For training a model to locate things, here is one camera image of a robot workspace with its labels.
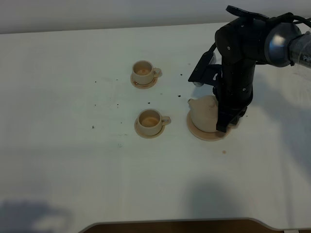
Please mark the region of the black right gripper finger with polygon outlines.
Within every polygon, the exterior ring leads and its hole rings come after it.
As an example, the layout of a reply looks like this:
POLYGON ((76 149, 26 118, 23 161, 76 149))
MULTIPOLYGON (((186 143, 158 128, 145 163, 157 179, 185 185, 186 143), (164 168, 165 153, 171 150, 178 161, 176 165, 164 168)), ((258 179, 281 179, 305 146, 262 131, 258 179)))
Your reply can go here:
POLYGON ((232 121, 231 121, 231 125, 237 126, 240 119, 245 115, 247 110, 247 107, 245 107, 232 121))
POLYGON ((237 125, 237 110, 220 106, 216 130, 225 133, 229 125, 237 125))

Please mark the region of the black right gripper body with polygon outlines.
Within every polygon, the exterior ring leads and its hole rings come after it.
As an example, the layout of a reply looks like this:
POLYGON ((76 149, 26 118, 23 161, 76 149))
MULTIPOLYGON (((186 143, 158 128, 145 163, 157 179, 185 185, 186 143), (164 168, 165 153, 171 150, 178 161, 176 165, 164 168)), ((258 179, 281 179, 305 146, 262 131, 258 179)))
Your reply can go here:
POLYGON ((253 99, 253 85, 225 88, 223 85, 213 87, 213 94, 218 101, 220 112, 234 114, 242 112, 253 99))

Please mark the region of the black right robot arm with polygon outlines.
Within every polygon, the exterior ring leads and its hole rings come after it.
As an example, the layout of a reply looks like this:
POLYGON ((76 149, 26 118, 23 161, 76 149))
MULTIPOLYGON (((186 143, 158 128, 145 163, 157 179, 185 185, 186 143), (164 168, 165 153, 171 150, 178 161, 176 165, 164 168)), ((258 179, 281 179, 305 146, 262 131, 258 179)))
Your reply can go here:
POLYGON ((311 34, 298 24, 310 19, 285 13, 267 17, 234 6, 226 10, 237 18, 216 31, 215 45, 222 56, 222 75, 214 93, 218 100, 216 129, 226 132, 237 124, 253 99, 256 65, 311 66, 311 34))

